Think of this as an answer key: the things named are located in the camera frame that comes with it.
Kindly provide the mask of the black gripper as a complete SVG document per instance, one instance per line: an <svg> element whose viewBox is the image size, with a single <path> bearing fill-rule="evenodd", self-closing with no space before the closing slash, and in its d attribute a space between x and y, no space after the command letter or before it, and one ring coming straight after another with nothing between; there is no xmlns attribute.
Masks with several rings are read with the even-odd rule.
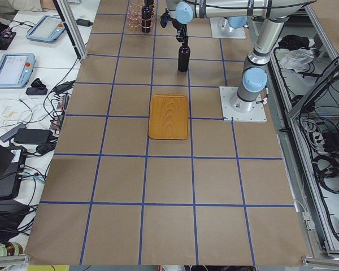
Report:
<svg viewBox="0 0 339 271"><path fill-rule="evenodd" d="M172 25L177 31L177 41L181 43L183 47L188 47L187 25L179 22L172 22Z"/></svg>

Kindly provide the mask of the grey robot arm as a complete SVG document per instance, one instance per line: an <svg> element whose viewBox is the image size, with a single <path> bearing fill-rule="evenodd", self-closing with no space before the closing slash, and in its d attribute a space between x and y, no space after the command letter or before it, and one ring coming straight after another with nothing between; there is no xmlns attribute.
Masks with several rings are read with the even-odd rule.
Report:
<svg viewBox="0 0 339 271"><path fill-rule="evenodd" d="M228 18L221 18L219 21L219 30L224 34L235 34L244 28L247 23L246 16L235 16Z"/></svg>
<svg viewBox="0 0 339 271"><path fill-rule="evenodd" d="M244 16L264 19L253 49L245 59L241 84L229 100L235 111L247 113L253 109L258 95L267 85L268 77L264 68L270 61L270 52L279 39L284 24L291 14L311 3L283 0L167 1L160 24L165 28L171 22L177 30L177 40L183 47L187 47L187 25L193 19Z"/></svg>

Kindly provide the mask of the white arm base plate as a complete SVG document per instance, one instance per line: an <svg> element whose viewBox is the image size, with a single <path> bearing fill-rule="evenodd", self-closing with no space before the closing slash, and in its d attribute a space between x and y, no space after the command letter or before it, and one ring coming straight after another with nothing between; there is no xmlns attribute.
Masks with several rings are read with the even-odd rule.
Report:
<svg viewBox="0 0 339 271"><path fill-rule="evenodd" d="M246 16L211 18L212 38L245 39Z"/></svg>
<svg viewBox="0 0 339 271"><path fill-rule="evenodd" d="M244 102L237 95L238 87L221 86L220 100L224 121L266 123L266 113L262 98L258 94L255 101Z"/></svg>

